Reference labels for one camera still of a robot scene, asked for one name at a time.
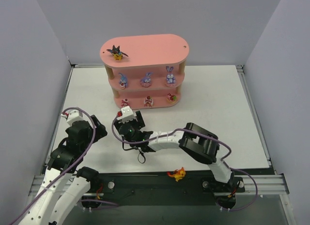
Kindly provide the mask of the red white cake toy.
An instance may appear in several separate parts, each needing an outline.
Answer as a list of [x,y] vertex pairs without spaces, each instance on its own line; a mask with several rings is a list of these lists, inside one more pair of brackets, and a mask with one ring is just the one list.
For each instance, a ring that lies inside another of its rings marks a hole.
[[121,100],[121,108],[130,106],[130,101],[127,98]]

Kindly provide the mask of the strawberry cake bear toy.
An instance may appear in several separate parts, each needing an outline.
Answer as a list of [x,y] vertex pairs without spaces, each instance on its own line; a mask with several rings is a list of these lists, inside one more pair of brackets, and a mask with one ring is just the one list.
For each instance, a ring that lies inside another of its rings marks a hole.
[[151,108],[151,107],[153,107],[154,101],[153,101],[151,96],[147,96],[144,99],[143,104],[144,104],[145,107]]

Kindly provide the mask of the small purple bunny toy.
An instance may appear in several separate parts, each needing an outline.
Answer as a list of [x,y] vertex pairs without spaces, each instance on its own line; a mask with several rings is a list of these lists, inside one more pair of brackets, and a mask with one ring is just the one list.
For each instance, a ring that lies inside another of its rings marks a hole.
[[122,73],[119,73],[120,75],[120,80],[119,80],[119,86],[122,90],[126,89],[128,87],[128,79],[127,77],[122,74]]

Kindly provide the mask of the pink bear strawberry donut toy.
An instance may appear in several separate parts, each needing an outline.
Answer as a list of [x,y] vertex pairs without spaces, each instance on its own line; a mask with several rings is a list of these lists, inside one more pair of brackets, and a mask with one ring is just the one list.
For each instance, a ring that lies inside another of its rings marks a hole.
[[177,96],[175,94],[168,93],[166,95],[166,98],[167,98],[168,103],[170,103],[170,104],[177,102]]

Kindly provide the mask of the purple bunny donut toy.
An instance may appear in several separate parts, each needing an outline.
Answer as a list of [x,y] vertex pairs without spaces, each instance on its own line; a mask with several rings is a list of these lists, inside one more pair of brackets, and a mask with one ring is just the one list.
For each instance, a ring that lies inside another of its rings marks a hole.
[[148,72],[146,73],[146,75],[140,80],[140,84],[142,87],[148,88],[151,86],[152,84],[152,80],[151,80],[151,76],[152,76],[152,72]]

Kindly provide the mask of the orange spiky creature toy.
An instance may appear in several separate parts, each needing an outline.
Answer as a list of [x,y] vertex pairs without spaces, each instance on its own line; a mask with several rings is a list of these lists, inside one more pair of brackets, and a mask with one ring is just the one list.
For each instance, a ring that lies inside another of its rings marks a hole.
[[170,178],[174,178],[176,182],[182,180],[185,176],[186,176],[186,171],[185,169],[182,167],[181,169],[176,169],[174,170],[173,173],[171,172],[167,172],[167,175]]

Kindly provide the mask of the blue bunny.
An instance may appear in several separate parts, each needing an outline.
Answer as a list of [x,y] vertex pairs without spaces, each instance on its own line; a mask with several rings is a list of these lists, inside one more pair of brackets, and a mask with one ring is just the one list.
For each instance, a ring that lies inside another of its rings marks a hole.
[[167,75],[166,75],[166,86],[172,87],[175,86],[177,81],[173,74],[174,67],[173,66],[166,66]]

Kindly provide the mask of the black bat creature toy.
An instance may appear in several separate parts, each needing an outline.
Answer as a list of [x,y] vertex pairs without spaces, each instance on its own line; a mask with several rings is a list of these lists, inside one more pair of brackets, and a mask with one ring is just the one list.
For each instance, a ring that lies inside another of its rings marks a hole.
[[115,60],[121,60],[123,56],[129,57],[126,53],[120,50],[120,46],[116,47],[113,45],[112,49],[107,49],[106,51],[109,52]]

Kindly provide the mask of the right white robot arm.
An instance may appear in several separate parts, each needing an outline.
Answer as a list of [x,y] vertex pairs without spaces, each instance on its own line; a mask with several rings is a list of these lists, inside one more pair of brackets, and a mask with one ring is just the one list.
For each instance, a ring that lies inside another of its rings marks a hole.
[[112,122],[112,133],[116,139],[130,146],[129,150],[140,153],[157,152],[167,149],[181,149],[196,162],[207,165],[216,182],[230,190],[240,187],[233,170],[225,162],[232,149],[218,139],[214,133],[189,122],[185,128],[170,132],[142,131],[145,123],[140,111],[118,112]]

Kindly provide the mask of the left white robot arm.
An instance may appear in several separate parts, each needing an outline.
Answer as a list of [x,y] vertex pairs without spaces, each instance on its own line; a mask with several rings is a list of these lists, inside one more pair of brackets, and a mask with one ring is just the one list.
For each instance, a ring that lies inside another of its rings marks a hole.
[[107,136],[105,126],[95,115],[86,121],[77,110],[65,118],[67,137],[51,153],[40,189],[34,203],[27,206],[21,225],[61,225],[98,176],[89,167],[76,168],[91,145]]

